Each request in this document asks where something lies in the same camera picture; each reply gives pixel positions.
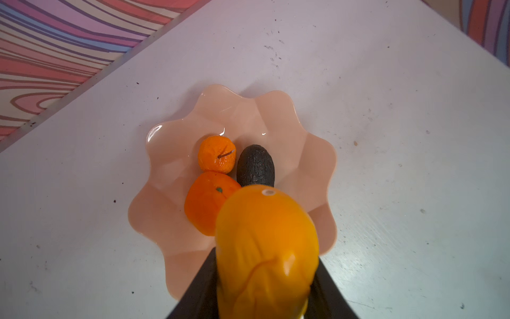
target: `mandarin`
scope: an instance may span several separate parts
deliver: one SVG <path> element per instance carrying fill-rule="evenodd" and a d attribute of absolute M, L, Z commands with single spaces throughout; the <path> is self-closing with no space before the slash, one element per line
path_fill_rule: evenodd
<path fill-rule="evenodd" d="M 214 236 L 216 217 L 239 185 L 230 176 L 207 171 L 191 185 L 184 202 L 184 213 L 188 220 L 204 235 Z"/>
<path fill-rule="evenodd" d="M 228 174 L 236 164 L 236 146 L 224 136 L 206 138 L 198 150 L 198 165 L 203 171 Z"/>

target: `peach plate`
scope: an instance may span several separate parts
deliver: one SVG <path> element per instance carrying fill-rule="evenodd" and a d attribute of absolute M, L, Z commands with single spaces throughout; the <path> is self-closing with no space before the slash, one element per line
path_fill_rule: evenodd
<path fill-rule="evenodd" d="M 333 146 L 301 126 L 286 93 L 273 91 L 247 99 L 224 86 L 211 85 L 188 116 L 149 131 L 149 179 L 129 207 L 131 226 L 163 252 L 167 288 L 178 300 L 215 246 L 214 237 L 202 235 L 188 221 L 183 207 L 191 184 L 202 173 L 197 161 L 200 143 L 218 134 L 234 142 L 238 158 L 251 144 L 267 149 L 274 162 L 275 187 L 308 212 L 317 229 L 321 254 L 329 251 L 337 238 L 327 202 L 337 162 Z"/>

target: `scalloped plate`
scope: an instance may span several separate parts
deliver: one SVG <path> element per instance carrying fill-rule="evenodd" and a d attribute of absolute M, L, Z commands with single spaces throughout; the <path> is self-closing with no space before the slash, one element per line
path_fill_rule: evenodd
<path fill-rule="evenodd" d="M 273 91 L 247 99 L 224 86 L 211 85 L 188 116 L 149 131 L 149 179 L 129 207 L 131 226 L 163 252 L 167 288 L 178 300 L 215 246 L 214 237 L 202 235 L 188 221 L 184 200 L 202 173 L 197 161 L 200 143 L 218 134 L 234 142 L 238 156 L 251 144 L 267 149 L 274 162 L 275 187 L 308 212 L 317 229 L 321 254 L 329 251 L 337 238 L 327 202 L 337 162 L 333 146 L 301 126 L 286 93 Z"/>

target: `avocado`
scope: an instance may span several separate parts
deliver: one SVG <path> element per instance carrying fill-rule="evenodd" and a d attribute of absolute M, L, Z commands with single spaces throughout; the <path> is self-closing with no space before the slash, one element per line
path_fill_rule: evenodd
<path fill-rule="evenodd" d="M 243 150 L 237 162 L 237 182 L 241 186 L 261 184 L 274 187 L 274 164 L 271 155 L 260 145 Z"/>

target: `table surface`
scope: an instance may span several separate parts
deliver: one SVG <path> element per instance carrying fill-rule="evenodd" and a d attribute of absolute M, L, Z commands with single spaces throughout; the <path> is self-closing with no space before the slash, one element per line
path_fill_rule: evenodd
<path fill-rule="evenodd" d="M 171 311 L 127 211 L 148 130 L 213 83 L 335 147 L 323 261 L 362 319 L 508 316 L 510 70 L 419 1 L 213 0 L 0 153 L 0 317 Z"/>

